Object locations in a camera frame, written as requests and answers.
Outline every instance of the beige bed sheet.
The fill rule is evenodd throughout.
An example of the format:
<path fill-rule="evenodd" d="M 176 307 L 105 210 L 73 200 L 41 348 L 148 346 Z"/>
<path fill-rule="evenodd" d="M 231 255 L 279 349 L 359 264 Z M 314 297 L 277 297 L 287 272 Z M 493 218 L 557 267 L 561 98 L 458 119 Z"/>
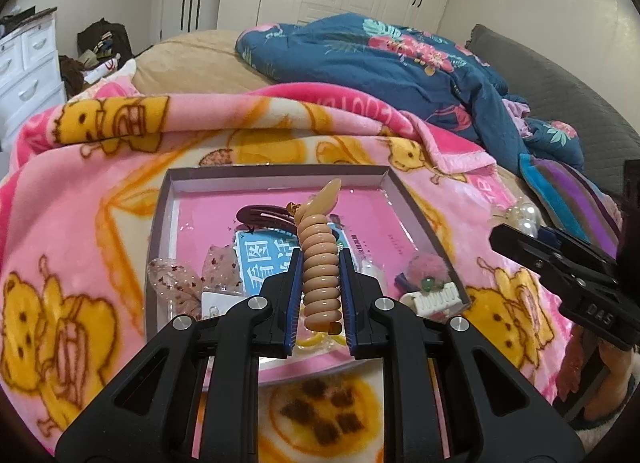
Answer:
<path fill-rule="evenodd" d="M 236 55 L 238 35 L 212 30 L 165 40 L 136 59 L 133 85 L 144 94 L 236 94 L 272 84 Z"/>

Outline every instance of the brown hair clip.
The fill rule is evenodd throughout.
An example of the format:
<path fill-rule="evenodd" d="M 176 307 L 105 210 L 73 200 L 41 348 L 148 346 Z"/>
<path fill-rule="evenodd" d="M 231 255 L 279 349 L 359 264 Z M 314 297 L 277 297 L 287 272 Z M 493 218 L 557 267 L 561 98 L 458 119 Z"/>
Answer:
<path fill-rule="evenodd" d="M 298 231 L 293 216 L 283 207 L 249 205 L 238 210 L 236 219 L 245 224 L 250 232 L 256 228 L 279 228 L 296 235 Z"/>

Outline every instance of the beige coil hair tie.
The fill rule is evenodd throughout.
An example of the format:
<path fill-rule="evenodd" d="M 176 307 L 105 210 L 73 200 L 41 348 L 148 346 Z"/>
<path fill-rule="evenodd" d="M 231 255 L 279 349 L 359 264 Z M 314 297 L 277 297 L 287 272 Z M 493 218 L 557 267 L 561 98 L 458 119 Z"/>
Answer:
<path fill-rule="evenodd" d="M 302 291 L 305 294 L 305 327 L 311 331 L 340 334 L 338 244 L 327 215 L 338 202 L 342 182 L 334 179 L 313 199 L 296 210 L 295 223 L 303 252 Z"/>

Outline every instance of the cabinet handle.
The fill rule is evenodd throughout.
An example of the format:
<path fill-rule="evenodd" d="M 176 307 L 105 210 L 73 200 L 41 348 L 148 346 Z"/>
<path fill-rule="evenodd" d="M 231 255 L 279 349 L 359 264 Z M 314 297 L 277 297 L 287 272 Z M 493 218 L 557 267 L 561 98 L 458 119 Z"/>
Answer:
<path fill-rule="evenodd" d="M 33 86 L 31 86 L 29 89 L 24 90 L 22 93 L 18 93 L 18 97 L 23 102 L 31 100 L 33 98 L 33 95 L 36 94 L 36 90 L 38 89 L 38 83 L 39 83 L 39 80 L 36 80 L 33 83 Z"/>
<path fill-rule="evenodd" d="M 45 45 L 46 43 L 47 43 L 47 39 L 46 39 L 46 38 L 44 38 L 44 39 L 42 39 L 40 42 L 36 42 L 36 43 L 33 45 L 33 48 L 34 48 L 35 50 L 40 50 L 40 49 L 44 48 L 44 45 Z"/>
<path fill-rule="evenodd" d="M 14 59 L 10 58 L 7 62 L 4 63 L 2 67 L 0 67 L 0 75 L 4 75 L 7 71 L 9 71 L 9 66 Z"/>

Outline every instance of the silver screw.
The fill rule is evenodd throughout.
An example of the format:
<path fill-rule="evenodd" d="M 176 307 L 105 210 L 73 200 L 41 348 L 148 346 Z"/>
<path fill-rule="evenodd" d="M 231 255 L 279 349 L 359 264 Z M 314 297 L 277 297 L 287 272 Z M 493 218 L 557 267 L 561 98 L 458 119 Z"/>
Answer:
<path fill-rule="evenodd" d="M 469 321 L 464 317 L 453 317 L 449 324 L 456 331 L 463 332 L 469 329 Z"/>
<path fill-rule="evenodd" d="M 382 311 L 389 311 L 396 305 L 395 302 L 393 302 L 391 299 L 388 299 L 387 297 L 380 297 L 380 299 L 376 300 L 375 304 L 376 308 L 381 309 Z"/>
<path fill-rule="evenodd" d="M 251 309 L 264 309 L 268 303 L 269 301 L 265 297 L 258 295 L 257 297 L 251 297 L 247 304 Z"/>
<path fill-rule="evenodd" d="M 180 315 L 179 317 L 174 318 L 174 328 L 178 331 L 184 331 L 185 329 L 189 329 L 191 324 L 193 324 L 193 319 L 188 317 L 187 315 Z"/>

